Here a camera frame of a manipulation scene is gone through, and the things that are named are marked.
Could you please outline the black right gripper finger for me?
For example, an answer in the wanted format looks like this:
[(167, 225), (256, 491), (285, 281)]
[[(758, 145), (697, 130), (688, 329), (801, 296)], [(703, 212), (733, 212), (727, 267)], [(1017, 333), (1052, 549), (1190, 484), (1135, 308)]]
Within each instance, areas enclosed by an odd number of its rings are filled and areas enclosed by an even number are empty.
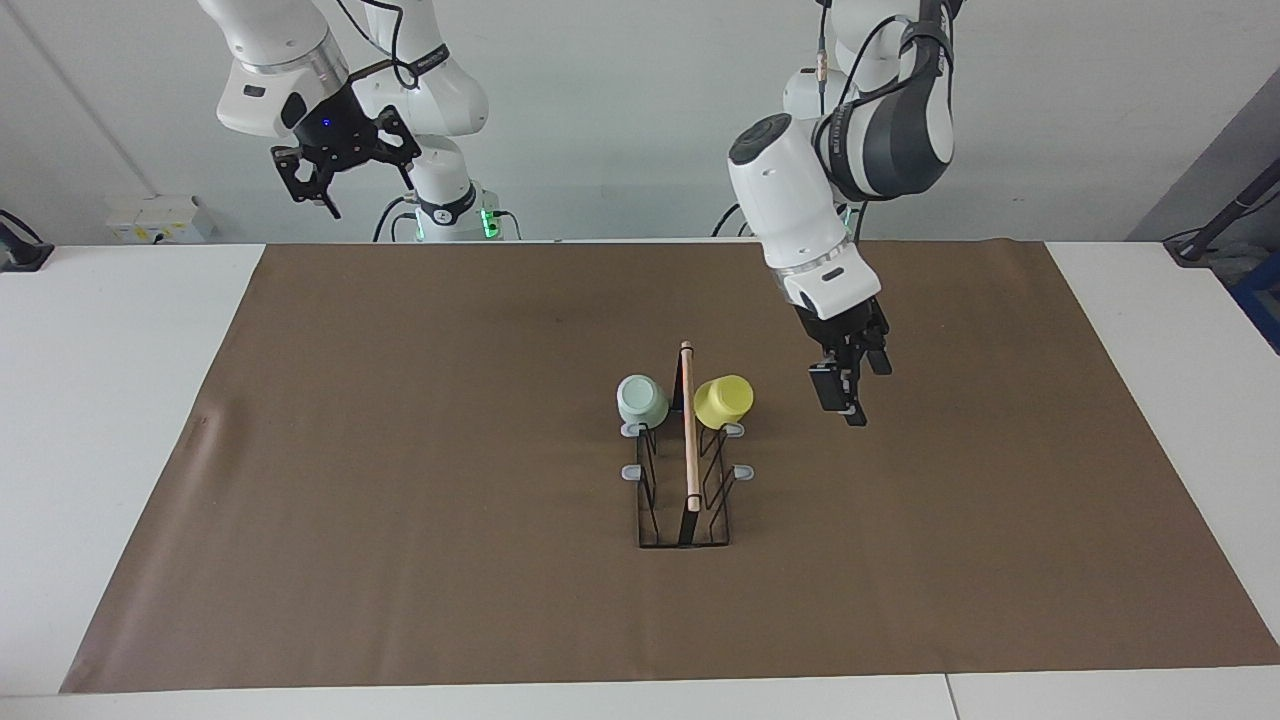
[(415, 191), (412, 178), (413, 161), (421, 155), (421, 149), (404, 123), (398, 109), (385, 105), (372, 120), (378, 132), (372, 150), (372, 160), (394, 167), (408, 191)]
[(325, 208), (335, 222), (342, 214), (332, 200), (330, 184), (340, 169), (340, 151), (332, 143), (271, 146), (271, 161), (293, 201)]

